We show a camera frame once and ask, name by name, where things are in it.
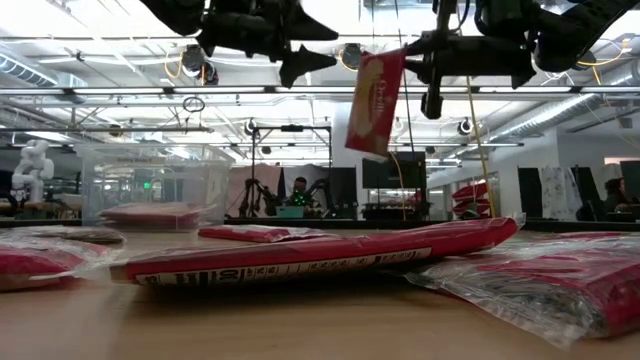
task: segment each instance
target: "clear plastic bin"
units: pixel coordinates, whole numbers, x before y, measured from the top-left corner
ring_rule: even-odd
[[[123,230],[191,230],[224,220],[234,160],[204,144],[79,144],[82,220]]]

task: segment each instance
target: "barcode label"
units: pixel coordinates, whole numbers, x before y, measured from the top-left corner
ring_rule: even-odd
[[[254,281],[281,280],[284,278],[336,273],[369,266],[395,264],[424,259],[431,254],[431,248],[422,248],[393,253],[358,256],[312,262],[235,267],[227,269],[202,270],[175,273],[136,275],[136,282],[146,286],[211,286],[217,284],[238,284]]]

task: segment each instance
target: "white humanoid robot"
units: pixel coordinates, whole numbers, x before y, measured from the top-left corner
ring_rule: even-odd
[[[45,140],[29,140],[27,146],[20,151],[20,164],[16,167],[11,177],[12,195],[17,201],[26,197],[25,184],[29,185],[31,195],[30,202],[42,202],[44,182],[53,178],[53,161],[45,157],[49,143]],[[29,175],[23,172],[31,169]]]

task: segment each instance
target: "ceiling duct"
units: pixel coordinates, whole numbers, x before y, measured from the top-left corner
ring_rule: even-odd
[[[640,62],[633,60],[607,72],[601,76],[601,79],[603,85],[640,86]],[[597,85],[596,83],[587,84],[587,86]],[[597,94],[579,95],[560,102],[547,103],[511,120],[486,140],[500,141],[507,137],[540,134],[602,105],[605,105],[605,99]],[[491,119],[485,118],[483,121],[486,123]]]
[[[87,82],[75,75],[52,71],[31,62],[7,49],[0,50],[0,73],[22,80],[36,87],[86,87]],[[86,101],[83,96],[61,95],[59,100],[81,104]]]

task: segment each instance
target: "table surface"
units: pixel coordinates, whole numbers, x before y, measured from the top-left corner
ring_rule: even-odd
[[[124,257],[244,245],[194,234],[128,236]],[[582,341],[566,352],[473,305],[380,275],[206,292],[82,280],[0,294],[0,333],[2,359],[613,360],[640,353],[640,334]]]

